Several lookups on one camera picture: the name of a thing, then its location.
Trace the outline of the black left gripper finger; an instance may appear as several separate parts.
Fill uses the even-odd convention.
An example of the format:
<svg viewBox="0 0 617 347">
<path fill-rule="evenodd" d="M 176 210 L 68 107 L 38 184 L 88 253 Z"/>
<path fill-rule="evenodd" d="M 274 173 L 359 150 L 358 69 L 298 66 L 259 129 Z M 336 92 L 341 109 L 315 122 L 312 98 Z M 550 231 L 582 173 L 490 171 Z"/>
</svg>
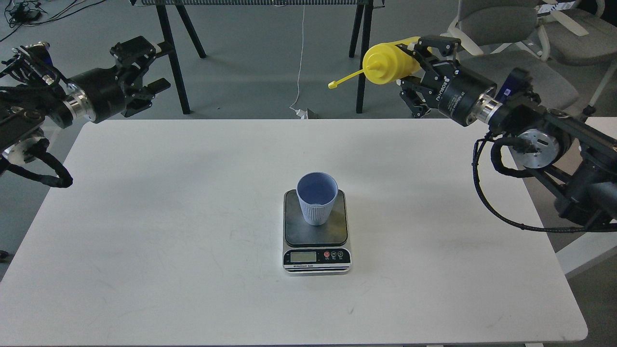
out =
<svg viewBox="0 0 617 347">
<path fill-rule="evenodd" d="M 130 88 L 125 91 L 126 107 L 123 111 L 123 116 L 132 117 L 152 107 L 152 100 L 154 97 L 170 87 L 171 83 L 167 79 L 158 79 L 146 86 L 141 86 L 141 88 L 130 86 Z"/>
<path fill-rule="evenodd" d="M 169 42 L 152 44 L 142 36 L 117 42 L 110 48 L 110 54 L 115 58 L 115 76 L 118 80 L 141 79 L 154 60 L 173 52 L 174 47 Z"/>
</svg>

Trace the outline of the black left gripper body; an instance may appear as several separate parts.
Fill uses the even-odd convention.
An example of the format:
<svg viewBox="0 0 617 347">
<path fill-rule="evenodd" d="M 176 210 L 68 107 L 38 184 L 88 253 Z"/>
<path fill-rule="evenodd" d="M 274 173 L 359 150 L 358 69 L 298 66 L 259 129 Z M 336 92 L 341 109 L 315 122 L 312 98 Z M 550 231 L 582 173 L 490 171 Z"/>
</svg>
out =
<svg viewBox="0 0 617 347">
<path fill-rule="evenodd" d="M 101 123 L 117 114 L 130 116 L 121 69 L 93 68 L 70 78 L 65 106 L 73 117 Z"/>
</svg>

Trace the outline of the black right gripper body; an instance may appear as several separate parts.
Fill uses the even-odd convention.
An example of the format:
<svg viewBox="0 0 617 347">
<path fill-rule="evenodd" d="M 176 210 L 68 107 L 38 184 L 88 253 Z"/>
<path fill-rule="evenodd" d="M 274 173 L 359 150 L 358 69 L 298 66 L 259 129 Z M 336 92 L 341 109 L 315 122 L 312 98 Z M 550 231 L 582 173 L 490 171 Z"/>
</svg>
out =
<svg viewBox="0 0 617 347">
<path fill-rule="evenodd" d="M 475 121 L 471 112 L 480 96 L 496 94 L 496 82 L 463 67 L 457 61 L 439 61 L 435 58 L 420 66 L 424 76 L 419 94 L 426 105 L 463 127 Z"/>
</svg>

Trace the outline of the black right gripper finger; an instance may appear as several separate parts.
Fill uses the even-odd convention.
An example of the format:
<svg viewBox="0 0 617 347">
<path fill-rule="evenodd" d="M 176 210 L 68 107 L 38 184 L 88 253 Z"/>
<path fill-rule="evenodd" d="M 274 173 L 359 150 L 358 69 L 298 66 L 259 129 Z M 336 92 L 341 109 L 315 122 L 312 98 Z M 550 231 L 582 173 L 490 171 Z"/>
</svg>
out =
<svg viewBox="0 0 617 347">
<path fill-rule="evenodd" d="M 396 47 L 402 50 L 412 59 L 412 73 L 421 70 L 432 70 L 432 66 L 440 62 L 436 56 L 452 56 L 461 46 L 461 39 L 455 37 L 442 37 L 427 35 L 425 37 L 412 37 L 408 41 L 399 42 Z"/>
<path fill-rule="evenodd" d="M 410 108 L 412 117 L 415 119 L 424 117 L 429 112 L 430 107 L 424 97 L 418 93 L 425 89 L 421 85 L 421 78 L 404 77 L 396 80 L 396 82 L 401 88 L 400 97 Z"/>
</svg>

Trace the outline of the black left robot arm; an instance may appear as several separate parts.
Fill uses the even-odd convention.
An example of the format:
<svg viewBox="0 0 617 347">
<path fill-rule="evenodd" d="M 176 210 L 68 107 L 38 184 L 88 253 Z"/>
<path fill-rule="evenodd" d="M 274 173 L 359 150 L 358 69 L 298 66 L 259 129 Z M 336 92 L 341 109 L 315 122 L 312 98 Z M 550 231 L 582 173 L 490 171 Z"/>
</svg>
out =
<svg viewBox="0 0 617 347">
<path fill-rule="evenodd" d="M 53 65 L 48 42 L 14 48 L 1 70 L 2 77 L 18 81 L 17 86 L 1 88 L 1 171 L 49 187 L 69 187 L 73 178 L 48 152 L 42 123 L 51 119 L 66 128 L 79 117 L 101 123 L 150 108 L 152 99 L 171 85 L 163 78 L 145 85 L 143 77 L 152 62 L 173 52 L 169 42 L 153 44 L 136 37 L 110 49 L 114 66 L 67 78 Z"/>
</svg>

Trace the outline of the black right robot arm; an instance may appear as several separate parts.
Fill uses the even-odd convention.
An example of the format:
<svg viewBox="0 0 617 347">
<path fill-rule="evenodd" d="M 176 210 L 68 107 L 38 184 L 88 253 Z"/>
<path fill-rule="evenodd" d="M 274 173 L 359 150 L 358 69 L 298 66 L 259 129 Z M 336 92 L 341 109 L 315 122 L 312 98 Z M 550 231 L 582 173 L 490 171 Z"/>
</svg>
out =
<svg viewBox="0 0 617 347">
<path fill-rule="evenodd" d="M 460 45 L 458 38 L 436 36 L 396 44 L 395 52 L 418 64 L 399 78 L 401 98 L 415 117 L 436 110 L 463 127 L 474 121 L 487 125 L 487 134 L 474 144 L 471 164 L 476 193 L 487 210 L 521 230 L 615 232 L 615 139 L 562 110 L 542 106 L 524 69 L 513 69 L 498 90 L 453 57 Z M 576 226 L 533 227 L 498 213 L 480 185 L 480 158 L 487 143 L 496 172 L 535 178 L 555 196 L 558 216 Z"/>
</svg>

